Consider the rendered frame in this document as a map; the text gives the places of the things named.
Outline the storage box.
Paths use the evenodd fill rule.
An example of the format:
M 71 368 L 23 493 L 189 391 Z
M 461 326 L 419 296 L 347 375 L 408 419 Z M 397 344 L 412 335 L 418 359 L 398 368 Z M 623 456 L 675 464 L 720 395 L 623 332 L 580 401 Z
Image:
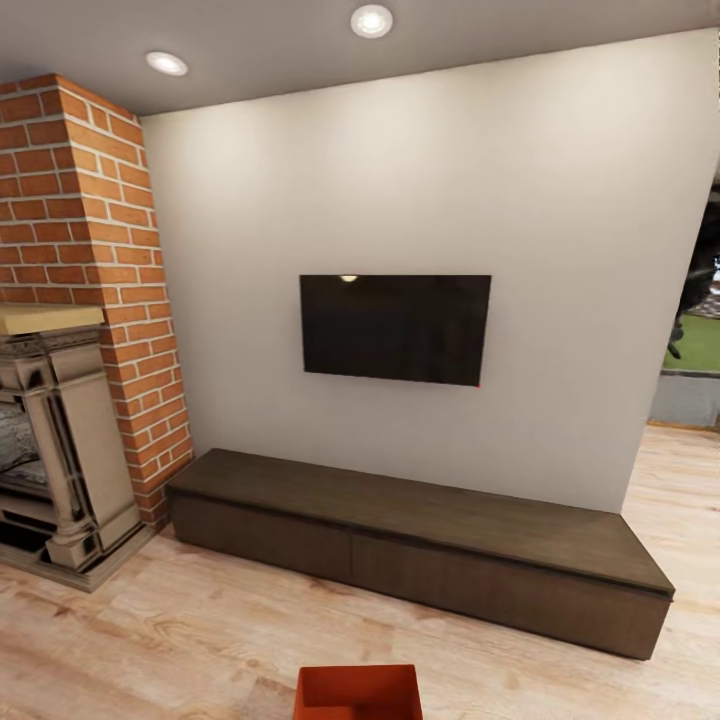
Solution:
M 301 667 L 293 720 L 423 720 L 414 665 Z

